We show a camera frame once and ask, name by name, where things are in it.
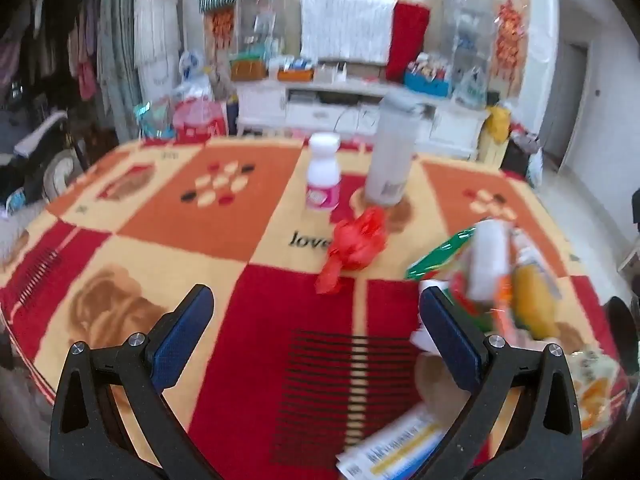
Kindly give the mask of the yellow green sponge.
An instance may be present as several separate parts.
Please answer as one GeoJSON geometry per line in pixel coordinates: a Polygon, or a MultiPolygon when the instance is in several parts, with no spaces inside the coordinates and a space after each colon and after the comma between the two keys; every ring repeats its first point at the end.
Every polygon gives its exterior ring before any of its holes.
{"type": "Polygon", "coordinates": [[[556,338],[555,323],[558,302],[536,264],[517,266],[512,274],[513,299],[511,308],[516,326],[527,330],[536,340],[556,338]]]}

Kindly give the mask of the blue yellow white medicine box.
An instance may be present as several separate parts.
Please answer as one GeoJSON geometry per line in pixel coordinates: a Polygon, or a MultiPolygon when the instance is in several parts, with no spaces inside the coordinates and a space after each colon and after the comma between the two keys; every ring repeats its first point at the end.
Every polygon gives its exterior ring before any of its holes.
{"type": "Polygon", "coordinates": [[[337,455],[336,468],[345,479],[408,479],[433,455],[450,427],[424,404],[416,404],[337,455]]]}

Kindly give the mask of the green seaweed snack bag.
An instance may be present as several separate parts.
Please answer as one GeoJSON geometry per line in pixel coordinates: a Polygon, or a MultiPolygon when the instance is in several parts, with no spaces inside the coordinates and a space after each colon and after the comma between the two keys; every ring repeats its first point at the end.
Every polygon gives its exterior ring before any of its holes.
{"type": "Polygon", "coordinates": [[[483,332],[494,328],[489,309],[469,300],[466,289],[469,285],[471,265],[471,240],[475,226],[457,232],[426,256],[408,266],[404,279],[425,285],[436,282],[451,302],[462,309],[483,332]]]}

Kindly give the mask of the white foam block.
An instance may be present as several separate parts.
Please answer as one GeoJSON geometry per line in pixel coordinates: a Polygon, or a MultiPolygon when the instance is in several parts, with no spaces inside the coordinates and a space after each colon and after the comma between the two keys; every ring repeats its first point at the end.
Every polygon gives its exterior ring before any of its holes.
{"type": "Polygon", "coordinates": [[[494,300],[501,280],[510,270],[510,231],[510,223],[498,219],[475,225],[466,289],[469,300],[480,304],[494,300]]]}

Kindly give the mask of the red plastic bag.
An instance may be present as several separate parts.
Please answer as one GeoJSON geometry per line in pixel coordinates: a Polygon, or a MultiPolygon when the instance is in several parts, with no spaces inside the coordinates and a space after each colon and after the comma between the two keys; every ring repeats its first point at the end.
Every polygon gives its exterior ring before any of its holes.
{"type": "Polygon", "coordinates": [[[379,206],[367,208],[355,219],[337,223],[326,262],[316,281],[318,294],[338,292],[343,271],[360,271],[370,266],[386,247],[385,223],[385,211],[379,206]]]}

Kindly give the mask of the orange snack wrapper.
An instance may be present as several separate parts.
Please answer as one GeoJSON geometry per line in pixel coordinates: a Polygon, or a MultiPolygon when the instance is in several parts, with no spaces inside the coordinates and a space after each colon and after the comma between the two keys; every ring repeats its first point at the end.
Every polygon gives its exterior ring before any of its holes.
{"type": "Polygon", "coordinates": [[[612,391],[620,366],[598,348],[585,347],[567,357],[584,440],[611,425],[612,391]]]}

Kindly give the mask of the white paper towel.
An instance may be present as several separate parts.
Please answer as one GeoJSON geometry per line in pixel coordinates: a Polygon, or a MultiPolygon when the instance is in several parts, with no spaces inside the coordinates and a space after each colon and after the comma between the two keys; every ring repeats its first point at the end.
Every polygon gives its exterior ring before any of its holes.
{"type": "Polygon", "coordinates": [[[454,340],[456,330],[448,311],[435,295],[428,292],[423,297],[423,293],[430,288],[444,292],[445,283],[437,280],[420,281],[418,327],[411,333],[409,340],[420,351],[441,356],[440,350],[454,340]]]}

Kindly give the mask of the black trash bin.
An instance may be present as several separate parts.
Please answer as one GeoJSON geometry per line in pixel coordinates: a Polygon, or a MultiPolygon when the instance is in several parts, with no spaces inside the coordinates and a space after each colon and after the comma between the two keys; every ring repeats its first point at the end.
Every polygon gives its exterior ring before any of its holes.
{"type": "Polygon", "coordinates": [[[623,370],[628,376],[638,374],[639,338],[631,310],[617,296],[608,300],[604,308],[623,370]]]}

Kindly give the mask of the patterned red orange blanket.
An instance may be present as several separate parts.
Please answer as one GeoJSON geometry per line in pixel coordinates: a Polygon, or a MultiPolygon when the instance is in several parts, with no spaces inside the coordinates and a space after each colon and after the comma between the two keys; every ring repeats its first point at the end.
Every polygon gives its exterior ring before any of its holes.
{"type": "Polygon", "coordinates": [[[29,225],[1,268],[1,313],[52,398],[75,341],[118,346],[189,290],[215,313],[165,399],[227,479],[334,479],[346,445],[412,408],[418,352],[413,261],[488,216],[524,229],[562,294],[564,342],[615,350],[600,300],[529,186],[474,162],[420,155],[384,252],[316,291],[334,226],[361,214],[363,148],[337,154],[340,202],[305,200],[296,140],[132,142],[95,164],[29,225]]]}

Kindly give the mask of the tall white thermos bottle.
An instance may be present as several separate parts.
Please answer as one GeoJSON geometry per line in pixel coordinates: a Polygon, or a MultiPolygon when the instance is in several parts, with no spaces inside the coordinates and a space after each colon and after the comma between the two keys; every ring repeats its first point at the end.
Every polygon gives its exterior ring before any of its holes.
{"type": "Polygon", "coordinates": [[[404,197],[423,113],[424,103],[409,91],[392,90],[382,99],[364,186],[369,202],[391,207],[404,197]]]}

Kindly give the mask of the yellow plastic bag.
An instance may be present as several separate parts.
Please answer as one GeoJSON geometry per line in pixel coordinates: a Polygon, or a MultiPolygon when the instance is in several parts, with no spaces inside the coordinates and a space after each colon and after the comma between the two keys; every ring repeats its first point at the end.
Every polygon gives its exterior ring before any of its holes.
{"type": "Polygon", "coordinates": [[[495,143],[503,144],[510,136],[511,112],[500,105],[490,106],[487,110],[484,128],[495,143]]]}

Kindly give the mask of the white pink small bottle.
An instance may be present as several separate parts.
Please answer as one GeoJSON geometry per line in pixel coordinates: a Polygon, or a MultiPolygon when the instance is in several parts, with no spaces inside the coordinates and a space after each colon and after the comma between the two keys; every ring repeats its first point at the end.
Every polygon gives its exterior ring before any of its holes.
{"type": "Polygon", "coordinates": [[[307,169],[306,206],[333,210],[340,200],[342,180],[337,151],[341,139],[336,133],[317,132],[308,142],[310,161],[307,169]]]}

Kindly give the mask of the blue storage basket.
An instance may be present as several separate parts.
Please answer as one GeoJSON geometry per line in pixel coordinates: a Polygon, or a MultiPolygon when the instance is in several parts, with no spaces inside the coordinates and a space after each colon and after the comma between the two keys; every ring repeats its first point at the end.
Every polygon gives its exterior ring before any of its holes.
{"type": "Polygon", "coordinates": [[[443,79],[434,78],[433,80],[428,80],[421,74],[405,72],[404,84],[414,92],[427,94],[435,98],[449,98],[450,84],[443,79]]]}

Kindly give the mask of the white TV cabinet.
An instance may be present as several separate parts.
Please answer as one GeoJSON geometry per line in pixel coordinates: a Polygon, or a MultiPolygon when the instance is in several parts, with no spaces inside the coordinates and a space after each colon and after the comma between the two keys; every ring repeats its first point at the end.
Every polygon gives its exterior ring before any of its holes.
{"type": "Polygon", "coordinates": [[[250,131],[266,136],[333,131],[344,139],[369,143],[378,128],[380,102],[388,92],[398,91],[422,105],[416,138],[420,153],[473,160],[488,116],[484,110],[469,110],[450,99],[357,78],[333,84],[263,79],[238,82],[235,89],[240,136],[250,131]]]}

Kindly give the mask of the red cushion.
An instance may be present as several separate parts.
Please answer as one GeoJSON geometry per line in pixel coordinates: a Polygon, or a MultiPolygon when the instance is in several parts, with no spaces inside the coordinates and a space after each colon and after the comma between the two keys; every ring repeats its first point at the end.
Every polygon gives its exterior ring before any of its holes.
{"type": "Polygon", "coordinates": [[[431,10],[422,4],[399,1],[394,9],[390,54],[385,70],[387,81],[401,82],[408,65],[423,49],[431,10]]]}

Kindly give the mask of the white cloth covered television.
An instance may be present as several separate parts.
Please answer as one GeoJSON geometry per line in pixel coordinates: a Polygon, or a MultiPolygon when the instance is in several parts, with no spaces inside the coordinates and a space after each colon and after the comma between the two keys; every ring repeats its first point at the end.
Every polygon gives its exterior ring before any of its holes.
{"type": "Polygon", "coordinates": [[[397,0],[299,0],[300,54],[315,61],[383,66],[397,0]]]}

